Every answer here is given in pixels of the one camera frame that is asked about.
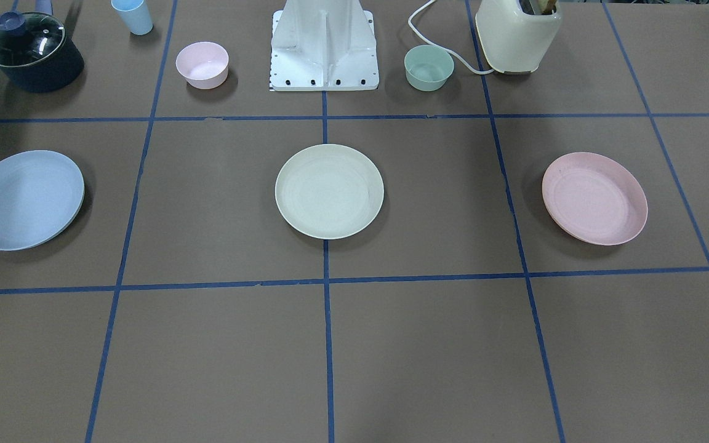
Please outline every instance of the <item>plate rim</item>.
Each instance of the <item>plate rim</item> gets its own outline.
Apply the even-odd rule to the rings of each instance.
[[[290,163],[296,162],[298,157],[306,152],[312,151],[312,150],[318,150],[321,148],[335,148],[335,149],[340,149],[343,152],[347,152],[349,154],[355,155],[355,156],[360,156],[366,161],[366,165],[368,166],[369,169],[372,168],[374,172],[376,172],[376,176],[379,179],[379,188],[382,191],[380,193],[380,199],[379,199],[379,205],[377,206],[377,209],[374,211],[374,214],[372,214],[371,218],[369,221],[367,221],[365,224],[363,224],[362,227],[358,228],[357,230],[354,230],[354,232],[346,233],[341,236],[320,236],[315,233],[307,232],[304,229],[299,229],[298,226],[295,225],[295,223],[292,222],[290,217],[287,216],[286,212],[284,211],[284,208],[281,207],[281,198],[278,196],[278,190],[279,190],[279,185],[281,185],[282,178],[285,177],[287,174],[286,168]],[[278,206],[278,211],[281,213],[281,216],[283,219],[295,230],[297,230],[299,233],[303,233],[304,235],[310,236],[312,238],[317,238],[317,239],[342,239],[346,238],[352,235],[355,235],[356,233],[361,232],[362,230],[366,229],[374,220],[377,218],[379,215],[380,211],[382,211],[382,206],[385,204],[385,180],[382,178],[382,173],[380,173],[379,168],[377,168],[377,165],[374,164],[374,161],[369,159],[369,157],[363,152],[358,151],[357,149],[352,148],[351,146],[346,146],[343,144],[338,144],[338,143],[319,143],[315,144],[313,146],[307,146],[307,148],[303,148],[298,152],[295,152],[295,154],[290,157],[283,166],[281,166],[281,170],[278,171],[278,176],[276,176],[275,179],[275,203]]]
[[[36,155],[50,155],[54,157],[54,159],[58,159],[64,163],[67,163],[68,166],[71,166],[70,169],[76,175],[76,178],[78,179],[77,183],[73,183],[71,185],[79,185],[79,191],[78,191],[78,204],[76,204],[75,209],[73,210],[73,214],[71,214],[67,220],[64,222],[62,227],[60,229],[57,229],[56,232],[51,233],[50,236],[47,238],[42,238],[40,237],[39,241],[32,241],[28,243],[24,243],[23,245],[19,245],[16,247],[0,247],[0,250],[3,252],[13,252],[14,250],[23,250],[23,249],[30,249],[30,247],[36,247],[41,244],[46,243],[47,241],[50,241],[51,239],[55,238],[57,235],[62,233],[65,229],[67,229],[68,226],[70,226],[71,223],[73,223],[73,220],[76,219],[76,216],[78,215],[79,211],[81,211],[81,206],[84,203],[84,196],[86,194],[86,185],[84,184],[84,174],[81,172],[81,168],[78,167],[77,163],[73,162],[70,157],[68,157],[65,154],[62,154],[61,152],[56,152],[56,151],[50,151],[50,150],[45,150],[45,149],[36,149],[36,150],[31,150],[31,151],[23,151],[19,152],[17,154],[10,155],[9,157],[6,157],[5,159],[0,160],[0,168],[3,168],[2,164],[8,164],[12,162],[18,162],[22,161],[23,158],[27,157],[32,157]]]
[[[644,206],[644,218],[641,221],[641,224],[639,225],[639,229],[636,230],[633,235],[631,235],[628,238],[622,238],[619,241],[614,241],[614,242],[603,242],[603,241],[596,241],[595,239],[588,237],[586,235],[581,235],[576,231],[576,229],[571,229],[571,227],[566,224],[565,222],[561,221],[557,216],[555,216],[555,211],[552,209],[554,205],[551,205],[549,202],[549,199],[551,199],[551,190],[548,190],[548,182],[550,179],[550,171],[554,168],[556,164],[559,164],[560,162],[564,162],[565,159],[570,159],[571,157],[582,157],[584,159],[590,158],[590,159],[601,159],[603,161],[606,161],[610,166],[613,168],[618,169],[621,171],[625,176],[627,177],[628,181],[630,182],[631,186],[635,186],[636,189],[638,189],[639,194],[641,195],[641,203]],[[639,183],[639,180],[636,179],[636,177],[627,169],[625,166],[623,166],[621,163],[617,162],[614,159],[611,159],[610,157],[607,157],[606,155],[603,154],[598,154],[596,152],[591,152],[591,151],[575,151],[575,152],[569,152],[568,154],[561,155],[560,157],[557,157],[549,166],[546,168],[546,171],[543,172],[543,179],[541,180],[541,194],[543,196],[543,205],[546,207],[546,212],[548,212],[549,216],[551,216],[551,219],[554,220],[554,222],[559,226],[560,228],[563,229],[568,235],[573,236],[576,239],[579,239],[580,241],[589,243],[589,244],[596,244],[599,246],[617,246],[619,244],[625,244],[628,243],[628,241],[632,241],[632,239],[635,239],[639,234],[642,233],[642,230],[644,230],[645,225],[647,225],[647,218],[649,215],[649,207],[647,204],[647,194],[644,192],[644,188],[642,188],[641,183]]]

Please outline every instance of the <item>pot handle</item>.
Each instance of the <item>pot handle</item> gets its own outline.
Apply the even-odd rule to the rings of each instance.
[[[54,6],[51,0],[34,0],[34,10],[52,16],[54,14]]]

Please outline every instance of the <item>cup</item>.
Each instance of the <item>cup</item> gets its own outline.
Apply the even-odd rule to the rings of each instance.
[[[228,76],[228,52],[217,43],[195,42],[177,55],[177,71],[192,87],[218,87]]]
[[[143,36],[152,31],[152,16],[145,0],[111,0],[111,6],[131,33]]]
[[[437,90],[453,73],[453,58],[444,49],[433,45],[414,47],[404,57],[406,80],[415,89]]]

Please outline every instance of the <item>pot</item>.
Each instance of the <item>pot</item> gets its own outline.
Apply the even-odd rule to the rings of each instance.
[[[0,70],[23,90],[50,92],[78,78],[84,59],[50,0],[37,0],[36,9],[0,15]]]

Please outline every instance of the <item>bowl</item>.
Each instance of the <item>bowl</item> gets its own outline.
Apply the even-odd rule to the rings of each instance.
[[[228,52],[214,42],[195,42],[177,54],[177,71],[192,87],[218,87],[228,76]]]
[[[444,49],[421,45],[404,57],[406,80],[415,89],[431,92],[442,87],[453,73],[453,58]]]

